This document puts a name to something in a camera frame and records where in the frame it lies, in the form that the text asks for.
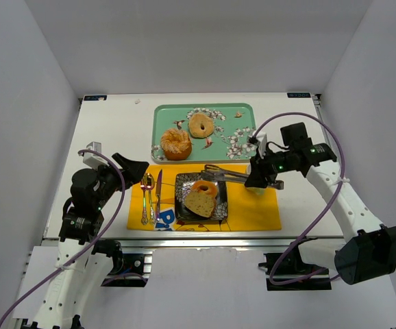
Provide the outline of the orange glazed bagel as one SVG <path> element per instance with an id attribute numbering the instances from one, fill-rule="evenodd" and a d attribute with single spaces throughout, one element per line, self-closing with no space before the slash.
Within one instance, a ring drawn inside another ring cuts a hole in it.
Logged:
<path id="1" fill-rule="evenodd" d="M 192 185 L 191 191 L 205 193 L 206 195 L 210 195 L 213 198 L 216 198 L 219 193 L 219 189 L 215 183 L 205 180 L 197 180 Z"/>

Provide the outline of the brown bread slice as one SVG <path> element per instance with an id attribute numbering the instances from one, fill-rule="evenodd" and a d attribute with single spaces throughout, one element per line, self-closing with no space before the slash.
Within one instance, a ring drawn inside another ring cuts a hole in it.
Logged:
<path id="1" fill-rule="evenodd" d="M 216 208 L 216 199 L 204 192 L 191 191 L 184 199 L 184 206 L 194 214 L 209 219 Z"/>

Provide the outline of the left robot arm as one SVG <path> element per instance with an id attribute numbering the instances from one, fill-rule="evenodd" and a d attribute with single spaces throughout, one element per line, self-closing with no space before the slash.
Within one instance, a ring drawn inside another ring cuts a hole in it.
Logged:
<path id="1" fill-rule="evenodd" d="M 55 271 L 42 280 L 47 292 L 23 328 L 82 328 L 88 303 L 105 278 L 120 272 L 122 247 L 103 239 L 111 226 L 104 223 L 103 207 L 116 192 L 139 183 L 148 162 L 129 160 L 115 153 L 111 160 L 98 151 L 79 151 L 86 168 L 71 178 L 71 196 L 64 204 Z"/>

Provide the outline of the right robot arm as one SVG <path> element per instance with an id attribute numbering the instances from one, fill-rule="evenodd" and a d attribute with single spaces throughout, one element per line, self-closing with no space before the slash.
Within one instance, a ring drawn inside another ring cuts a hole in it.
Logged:
<path id="1" fill-rule="evenodd" d="M 353 285 L 396 270 L 396 226 L 385 226 L 364 204 L 349 180 L 344 166 L 325 143 L 314 144 L 303 123 L 281 128 L 284 148 L 274 152 L 265 137 L 255 131 L 249 142 L 257 147 L 250 160 L 248 188 L 283 188 L 277 175 L 300 172 L 327 203 L 343 234 L 342 243 L 309 239 L 302 234 L 291 247 L 301 262 L 336 271 Z"/>

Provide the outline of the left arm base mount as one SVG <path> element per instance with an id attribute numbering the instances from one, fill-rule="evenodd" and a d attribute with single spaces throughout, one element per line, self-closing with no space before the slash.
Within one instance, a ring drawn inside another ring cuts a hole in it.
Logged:
<path id="1" fill-rule="evenodd" d="M 110 272 L 103 287 L 145 287 L 151 272 L 152 255 L 125 251 L 118 241 L 99 240 L 92 254 L 103 254 L 108 259 Z"/>

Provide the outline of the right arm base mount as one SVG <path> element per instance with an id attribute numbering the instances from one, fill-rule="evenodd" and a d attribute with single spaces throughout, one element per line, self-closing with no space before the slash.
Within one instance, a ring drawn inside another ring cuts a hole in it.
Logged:
<path id="1" fill-rule="evenodd" d="M 280 255 L 280 253 L 276 252 L 266 253 L 264 254 L 264 260 L 261 263 L 258 263 L 258 268 L 263 270 L 266 275 L 267 291 L 330 291 L 332 289 L 332 284 L 329 281 L 330 276 L 328 269 L 307 280 L 298 280 L 294 283 L 285 285 L 271 284 L 269 281 L 269 274 Z M 314 273 L 319 269 L 320 267 L 317 265 L 308 265 L 303 263 L 300 256 L 291 252 L 277 268 L 274 280 L 276 282 L 282 282 Z"/>

